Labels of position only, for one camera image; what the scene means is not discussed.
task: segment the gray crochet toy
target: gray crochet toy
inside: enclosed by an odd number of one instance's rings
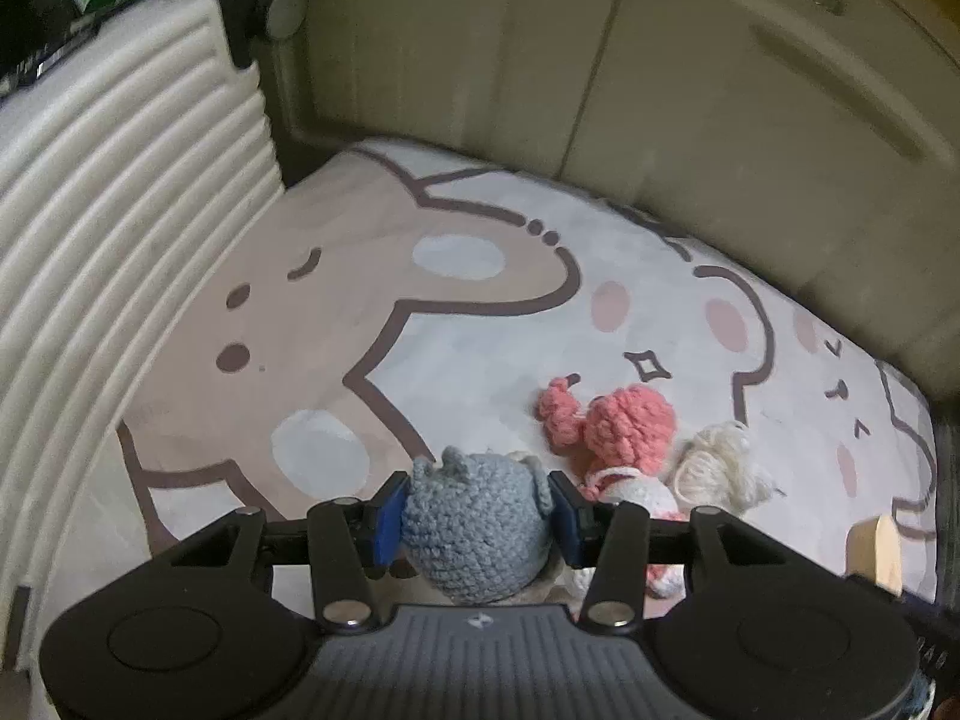
[[[536,457],[464,455],[414,460],[403,512],[411,562],[456,604],[486,604],[530,584],[550,552],[553,509]]]

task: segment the pink crochet toy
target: pink crochet toy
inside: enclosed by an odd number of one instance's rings
[[[595,397],[584,413],[570,394],[579,377],[570,378],[553,379],[536,404],[552,445],[565,448],[582,440],[595,456],[590,470],[632,466],[656,476],[677,429],[673,407],[664,396],[633,384]]]

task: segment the cartoon mat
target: cartoon mat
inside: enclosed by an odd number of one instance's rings
[[[677,452],[747,423],[786,493],[750,522],[839,572],[847,528],[891,512],[906,586],[933,596],[930,420],[904,376],[656,220],[382,140],[288,191],[155,359],[117,429],[146,533],[131,560],[244,504],[369,495],[445,445],[563,469],[532,404],[570,373],[584,403],[658,389]]]

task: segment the silver screw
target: silver screw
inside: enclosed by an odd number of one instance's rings
[[[620,628],[632,622],[635,616],[634,608],[622,601],[601,601],[587,610],[587,617],[592,622],[607,628]]]
[[[323,607],[323,619],[342,625],[345,628],[356,628],[358,625],[363,625],[372,613],[371,608],[363,601],[354,601],[352,598],[333,601]]]

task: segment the white oval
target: white oval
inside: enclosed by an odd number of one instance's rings
[[[370,455],[330,412],[299,410],[270,435],[277,466],[298,490],[318,501],[353,495],[370,472]]]
[[[507,264],[503,252],[486,238],[472,235],[427,235],[416,242],[414,262],[425,271],[467,281],[483,281]]]

